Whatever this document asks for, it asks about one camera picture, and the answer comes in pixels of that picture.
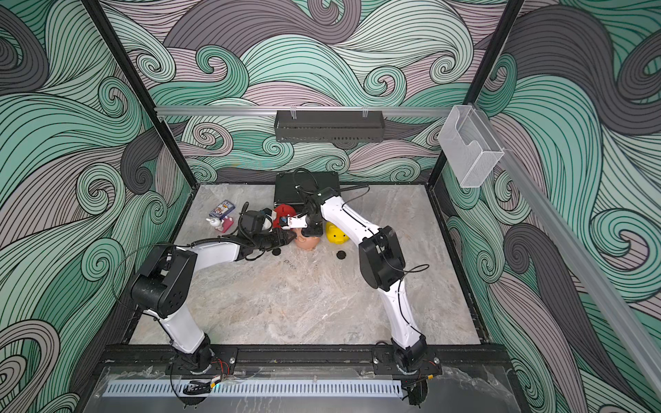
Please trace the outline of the red piggy bank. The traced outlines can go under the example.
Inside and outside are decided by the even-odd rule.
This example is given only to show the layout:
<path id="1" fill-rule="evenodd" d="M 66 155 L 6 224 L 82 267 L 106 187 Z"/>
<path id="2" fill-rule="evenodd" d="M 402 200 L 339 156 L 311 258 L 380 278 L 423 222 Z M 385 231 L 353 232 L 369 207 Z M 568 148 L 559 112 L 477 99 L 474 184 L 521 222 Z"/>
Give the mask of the red piggy bank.
<path id="1" fill-rule="evenodd" d="M 274 209 L 275 219 L 273 225 L 275 228 L 288 227 L 288 219 L 297 215 L 295 209 L 287 204 L 280 204 Z"/>

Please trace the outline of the pink piggy bank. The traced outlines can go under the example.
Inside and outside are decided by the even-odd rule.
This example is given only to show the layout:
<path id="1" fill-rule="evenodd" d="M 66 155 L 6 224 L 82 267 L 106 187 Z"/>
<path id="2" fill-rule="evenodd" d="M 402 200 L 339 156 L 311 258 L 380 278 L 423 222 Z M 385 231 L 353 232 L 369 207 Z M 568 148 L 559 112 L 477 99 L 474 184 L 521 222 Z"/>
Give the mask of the pink piggy bank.
<path id="1" fill-rule="evenodd" d="M 302 234 L 301 228 L 295 228 L 295 239 L 294 243 L 296 246 L 303 251 L 312 251 L 314 250 L 321 241 L 320 237 L 307 237 Z"/>

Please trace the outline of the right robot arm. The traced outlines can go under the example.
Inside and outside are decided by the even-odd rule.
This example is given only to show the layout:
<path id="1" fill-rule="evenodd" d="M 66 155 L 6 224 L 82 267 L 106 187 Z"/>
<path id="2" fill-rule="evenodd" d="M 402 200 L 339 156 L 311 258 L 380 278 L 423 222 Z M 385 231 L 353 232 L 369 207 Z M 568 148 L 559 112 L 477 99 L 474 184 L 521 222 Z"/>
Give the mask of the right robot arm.
<path id="1" fill-rule="evenodd" d="M 351 208 L 333 188 L 310 191 L 297 187 L 303 200 L 305 236 L 317 234 L 325 221 L 335 225 L 358 249 L 359 270 L 365 282 L 380 294 L 391 329 L 394 360 L 398 369 L 412 375 L 420 370 L 428 349 L 426 335 L 418 328 L 406 292 L 406 277 L 429 268 L 422 264 L 406 269 L 397 233 L 389 225 L 378 226 Z"/>

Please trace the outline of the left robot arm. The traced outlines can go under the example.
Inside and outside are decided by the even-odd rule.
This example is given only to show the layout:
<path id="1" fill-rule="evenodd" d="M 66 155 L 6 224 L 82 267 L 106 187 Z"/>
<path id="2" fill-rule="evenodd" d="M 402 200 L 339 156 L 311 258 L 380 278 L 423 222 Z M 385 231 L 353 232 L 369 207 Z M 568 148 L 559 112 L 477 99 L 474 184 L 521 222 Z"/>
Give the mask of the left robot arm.
<path id="1" fill-rule="evenodd" d="M 155 318 L 183 367 L 206 373 L 214 358 L 211 342 L 186 304 L 193 276 L 205 268 L 248 260 L 292 243 L 295 234 L 275 229 L 250 237 L 222 236 L 187 245 L 158 244 L 148 254 L 129 288 L 131 299 Z"/>

